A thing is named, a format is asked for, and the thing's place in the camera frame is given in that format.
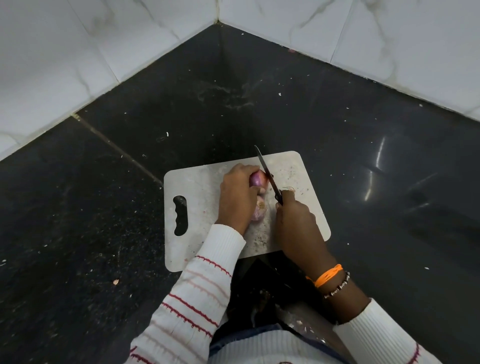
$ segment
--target onion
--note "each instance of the onion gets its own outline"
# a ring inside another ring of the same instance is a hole
[[[255,206],[255,211],[252,215],[252,221],[259,221],[265,217],[265,212],[267,212],[267,205],[265,200],[261,196],[257,196],[257,206]]]
[[[260,186],[260,194],[264,194],[268,187],[268,177],[264,171],[258,170],[250,175],[250,187]]]

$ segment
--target wall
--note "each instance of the wall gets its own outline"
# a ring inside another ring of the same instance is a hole
[[[480,121],[480,1],[219,1],[223,23]]]
[[[216,18],[215,0],[2,0],[0,159]]]

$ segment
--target black granite floor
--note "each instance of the black granite floor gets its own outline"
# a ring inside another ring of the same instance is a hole
[[[79,115],[121,151],[70,118],[0,162],[2,362],[121,363],[178,277],[164,174],[253,144],[301,154],[331,251],[400,325],[478,361],[478,122],[220,24]]]

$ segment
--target cutting board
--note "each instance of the cutting board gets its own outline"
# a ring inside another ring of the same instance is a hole
[[[264,156],[264,160],[278,188],[282,190],[292,187],[295,190],[295,198],[306,204],[315,215],[324,240],[330,238],[330,228],[300,154],[294,151],[275,153]],[[237,163],[260,165],[258,157],[254,157],[171,170],[165,175],[165,265],[169,271],[183,270],[202,246],[218,216],[220,183],[223,181],[223,175]],[[182,236],[174,233],[177,213],[173,198],[178,195],[185,197],[188,215],[188,228]],[[262,221],[250,224],[244,236],[247,243],[240,258],[279,250],[273,241],[276,200],[270,185],[264,198],[267,213]]]

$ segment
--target white sweater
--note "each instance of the white sweater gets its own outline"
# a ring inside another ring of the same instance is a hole
[[[126,363],[339,363],[283,330],[231,342],[208,357],[210,341],[230,298],[231,273],[244,245],[234,229],[213,225],[150,325],[132,341]],[[374,300],[334,331],[358,364],[439,363]]]

